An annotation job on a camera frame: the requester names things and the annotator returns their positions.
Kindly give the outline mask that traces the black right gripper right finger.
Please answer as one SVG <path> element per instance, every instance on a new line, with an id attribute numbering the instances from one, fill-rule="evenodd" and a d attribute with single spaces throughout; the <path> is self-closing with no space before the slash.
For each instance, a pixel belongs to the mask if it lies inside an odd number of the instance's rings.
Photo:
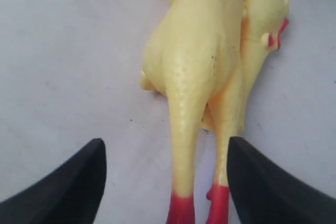
<path id="1" fill-rule="evenodd" d="M 335 223 L 335 199 L 295 178 L 242 137 L 231 137 L 227 176 L 241 223 Z"/>

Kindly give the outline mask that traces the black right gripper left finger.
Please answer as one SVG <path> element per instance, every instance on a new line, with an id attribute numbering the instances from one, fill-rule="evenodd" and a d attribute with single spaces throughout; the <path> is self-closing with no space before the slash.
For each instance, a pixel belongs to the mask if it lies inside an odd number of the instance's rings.
<path id="1" fill-rule="evenodd" d="M 2 201 L 1 223 L 93 223 L 106 177 L 106 147 L 96 138 L 52 173 Z"/>

